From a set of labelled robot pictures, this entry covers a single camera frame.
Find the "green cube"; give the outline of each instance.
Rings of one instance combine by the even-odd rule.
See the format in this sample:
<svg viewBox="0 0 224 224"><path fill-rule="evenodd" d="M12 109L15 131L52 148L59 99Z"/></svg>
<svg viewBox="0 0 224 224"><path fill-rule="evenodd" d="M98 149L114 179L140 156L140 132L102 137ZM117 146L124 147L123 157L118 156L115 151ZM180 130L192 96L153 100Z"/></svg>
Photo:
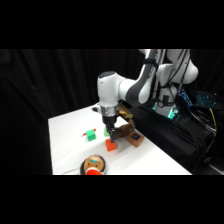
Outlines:
<svg viewBox="0 0 224 224"><path fill-rule="evenodd" d="M87 131L86 135L90 142L96 139L96 134L95 134L94 130Z"/></svg>

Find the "red object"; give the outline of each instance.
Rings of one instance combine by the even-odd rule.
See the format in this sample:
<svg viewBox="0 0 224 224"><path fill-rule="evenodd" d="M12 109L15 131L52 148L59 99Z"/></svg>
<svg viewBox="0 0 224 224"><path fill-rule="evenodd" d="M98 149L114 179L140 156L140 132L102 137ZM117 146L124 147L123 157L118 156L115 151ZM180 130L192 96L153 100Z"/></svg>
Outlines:
<svg viewBox="0 0 224 224"><path fill-rule="evenodd" d="M96 132L96 129L93 129L93 131ZM86 136L86 133L84 133L83 136Z"/></svg>
<svg viewBox="0 0 224 224"><path fill-rule="evenodd" d="M108 139L106 140L106 146L107 146L107 151L111 152L117 149L117 144L115 143L111 143L111 140Z"/></svg>
<svg viewBox="0 0 224 224"><path fill-rule="evenodd" d="M99 171L97 170L89 170L86 173L87 176L103 176L103 174L101 174Z"/></svg>

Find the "green block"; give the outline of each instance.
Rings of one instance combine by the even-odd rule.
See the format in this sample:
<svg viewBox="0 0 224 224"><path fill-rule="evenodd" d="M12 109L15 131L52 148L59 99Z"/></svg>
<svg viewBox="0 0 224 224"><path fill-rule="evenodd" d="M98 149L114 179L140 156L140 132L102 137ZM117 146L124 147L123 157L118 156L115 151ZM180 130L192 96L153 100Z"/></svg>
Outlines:
<svg viewBox="0 0 224 224"><path fill-rule="evenodd" d="M96 139L96 134L95 134L94 130L87 131L86 135L90 142Z"/></svg>
<svg viewBox="0 0 224 224"><path fill-rule="evenodd" d="M107 127L104 128L104 136L108 137L110 134L107 132Z"/></svg>

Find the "cable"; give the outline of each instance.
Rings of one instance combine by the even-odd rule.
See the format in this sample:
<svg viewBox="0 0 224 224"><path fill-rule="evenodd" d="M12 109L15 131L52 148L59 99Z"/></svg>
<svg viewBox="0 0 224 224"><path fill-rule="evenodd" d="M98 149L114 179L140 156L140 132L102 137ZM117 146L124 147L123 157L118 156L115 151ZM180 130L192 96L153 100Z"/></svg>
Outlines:
<svg viewBox="0 0 224 224"><path fill-rule="evenodd" d="M214 115L213 110L211 108L209 110L211 111L212 118L213 118L213 121L214 121L215 130L216 130L215 137L216 137L217 136L217 132L218 132L218 128L217 128L217 124L216 124L216 120L215 120L215 115Z"/></svg>
<svg viewBox="0 0 224 224"><path fill-rule="evenodd" d="M181 57L181 55L182 55L183 52L184 52L184 49L182 49L182 51L181 51L181 53L180 53L178 59L180 59L180 57ZM188 52L188 49L186 49L185 54L184 54L184 56L183 56L183 59L182 59L180 65L179 65L177 71L176 71L175 74L172 76L172 78L170 78L170 76L171 76L171 74L173 73L174 69L172 69L172 71L171 71L171 73L170 73L170 75L169 75L169 78L168 78L167 83L166 83L164 86L160 87L159 89L153 91L152 93L158 92L159 90L161 90L161 89L167 87L167 85L169 84L169 82L172 81L172 79L173 79L173 78L176 76L176 74L179 72L179 70L180 70L180 68L181 68L181 66L182 66L182 64L183 64L183 61L184 61L184 59L185 59L185 57L186 57L187 52Z"/></svg>
<svg viewBox="0 0 224 224"><path fill-rule="evenodd" d="M74 171L76 171L76 170L79 170L80 168L77 168L77 169L75 169L75 170L70 170L70 171L67 171L67 172L65 172L64 174L63 174L63 176L64 175L66 175L66 174L68 174L68 173L72 173L72 172L74 172Z"/></svg>
<svg viewBox="0 0 224 224"><path fill-rule="evenodd" d="M215 129L213 129L213 128L211 128L210 126L208 126L207 124L205 124L203 121L201 121L201 119L199 119L198 117L197 117L197 115L195 115L190 109L189 109L189 107L187 107L187 109L189 110L189 112L191 113L191 115L195 118L195 119L197 119L206 129L210 129L210 131L212 131L212 133L215 135L215 133L216 133L216 130Z"/></svg>
<svg viewBox="0 0 224 224"><path fill-rule="evenodd" d="M187 52L188 52L188 49L187 49L187 50L185 51L185 53L184 53L184 56L183 56L183 59L182 59L180 65L179 65L179 68L177 69L177 71L175 72L175 74L172 76L172 78L168 80L167 84L168 84L170 81L172 81L172 79L173 79L173 78L176 76L176 74L179 72L180 67L182 66L183 61L184 61L184 59L185 59L185 57L186 57Z"/></svg>
<svg viewBox="0 0 224 224"><path fill-rule="evenodd" d="M176 100L174 99L174 96L173 96L173 93L172 93L172 91L171 91L171 89L170 89L170 86L169 86L169 90L170 90L170 93L171 93L171 95L172 95L173 102L175 103ZM180 106L179 106L179 105L177 105L177 109L178 109L178 113L180 114L179 117L184 121L184 124L185 124L185 120L184 120L184 118L183 118L182 115L181 115L181 112L180 112ZM188 127L187 127L187 126L185 126L185 127L186 127L186 130L188 131L188 133L190 134L191 138L193 139L196 148L198 148L198 144L197 144L197 141L195 140L194 136L191 134L191 132L189 131Z"/></svg>
<svg viewBox="0 0 224 224"><path fill-rule="evenodd" d="M202 115L198 115L198 117L199 117L201 120L203 120L206 124L208 124L210 127L211 127L211 125L214 126L214 123L211 122L211 120L206 119L206 118L203 117Z"/></svg>
<svg viewBox="0 0 224 224"><path fill-rule="evenodd" d="M159 66L163 63L166 52L167 52L166 49L162 49L161 57L160 57L160 60L159 60ZM156 95L157 94L154 94L154 93L157 93L161 89L161 88L158 89L158 86L159 86L159 80L158 80L158 78L156 78L156 80L155 80L155 86L154 86L154 91L151 92L152 93L152 99L155 99L156 98Z"/></svg>
<svg viewBox="0 0 224 224"><path fill-rule="evenodd" d="M202 116L206 117L207 119L210 119L211 121L213 121L212 118L210 118L207 114L204 114L202 111L197 110L198 113L200 113Z"/></svg>
<svg viewBox="0 0 224 224"><path fill-rule="evenodd" d="M183 87L184 78L185 78L187 69L188 69L188 67L189 67L190 60L191 60L191 57L190 57L190 55L189 55L189 59L188 59L188 62L187 62L187 66L186 66L186 68L185 68L185 71L184 71L184 74L183 74L183 76L182 76L182 79L181 79L179 88L178 88L178 90L177 90L177 94L178 94L178 95L181 93L181 90L182 90L182 87Z"/></svg>

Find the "black cable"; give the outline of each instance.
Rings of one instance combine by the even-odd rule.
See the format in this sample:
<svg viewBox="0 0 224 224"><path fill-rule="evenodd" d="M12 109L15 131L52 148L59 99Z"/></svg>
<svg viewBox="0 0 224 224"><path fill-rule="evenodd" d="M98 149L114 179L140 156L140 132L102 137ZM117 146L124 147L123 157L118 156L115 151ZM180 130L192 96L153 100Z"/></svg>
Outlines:
<svg viewBox="0 0 224 224"><path fill-rule="evenodd" d="M170 90L170 93L172 95L172 98L173 98L174 103L176 103L177 101L174 99L174 96L173 96L173 93L172 93L172 91L170 89L170 86L169 86L169 90ZM181 115L181 112L180 112L179 97L178 97L178 104L176 103L176 106L177 106L177 109L178 109L178 113L180 115L179 117L183 120L183 122L185 124L186 122L185 122L185 120L184 120L184 118L183 118L183 116ZM193 141L195 143L194 145L196 146L196 148L198 148L197 141L196 141L195 137L191 134L191 132L188 129L188 127L187 126L185 126L185 127L186 127L186 130L188 131L188 133L190 134L191 138L193 139Z"/></svg>
<svg viewBox="0 0 224 224"><path fill-rule="evenodd" d="M214 125L213 119L212 119L211 117L209 117L207 114L204 114L204 113L203 113L202 111L200 111L200 110L196 110L196 111L197 111L198 113L200 113L201 116L204 116L204 119L207 120L207 123L210 122L212 125ZM216 121L216 123L217 123L217 125L218 125L219 127L222 126L220 122Z"/></svg>
<svg viewBox="0 0 224 224"><path fill-rule="evenodd" d="M180 59L180 57L181 57L183 51L184 51L184 49L182 49L182 51L181 51L181 53L180 53L178 59ZM183 59L182 59L180 65L179 65L177 71L176 71L175 74L173 75L173 77L170 78L171 74L173 73L173 69L172 69L172 71L171 71L171 73L170 73L170 75L169 75L169 78L168 78L167 83L166 83L164 86L160 87L159 89L153 91L152 93L158 92L158 91L160 91L160 90L163 89L163 88L167 88L167 87L169 88L169 82L172 81L172 79L173 79L173 78L176 76L176 74L179 72L179 70L180 70L180 68L181 68L181 66L182 66L182 64L183 64L183 61L184 61L184 59L185 59L185 57L186 57L187 51L188 51L188 49L186 49L185 54L184 54L184 57L183 57Z"/></svg>
<svg viewBox="0 0 224 224"><path fill-rule="evenodd" d="M208 123L208 124L212 124L211 121L209 121L208 119L204 118L202 115L198 115L197 114L197 117L199 117L201 120L203 120L205 123Z"/></svg>
<svg viewBox="0 0 224 224"><path fill-rule="evenodd" d="M188 69L188 67L189 67L190 59L191 59L191 58L190 58L190 55L189 55L189 59L188 59L188 62L187 62L187 65L186 65L184 74L183 74L183 76L182 76L182 78L181 78L180 85L179 85L179 88L178 88L178 90L177 90L177 94L178 94L178 95L181 93L182 86L183 86L183 82L184 82L184 78L185 78L187 69Z"/></svg>
<svg viewBox="0 0 224 224"><path fill-rule="evenodd" d="M168 84L170 81L172 81L172 79L173 79L173 78L176 76L176 74L179 72L179 70L180 70L180 68L181 68L181 66L182 66L182 64L183 64L183 61L184 61L184 59L185 59L185 57L186 57L187 52L188 52L188 49L186 49L186 51L185 51L184 57L183 57L183 59L182 59L180 65L179 65L179 68L177 69L177 71L175 72L175 74L172 76L172 78L168 80L167 84Z"/></svg>
<svg viewBox="0 0 224 224"><path fill-rule="evenodd" d="M197 114L193 113L189 106L184 102L185 106L187 107L187 109L189 110L189 112L191 113L191 115L197 119L208 131L214 133L215 129L213 127L211 127L211 125L213 126L214 124L211 122L211 125L209 124L209 121L207 119L205 119L204 117L200 117Z"/></svg>

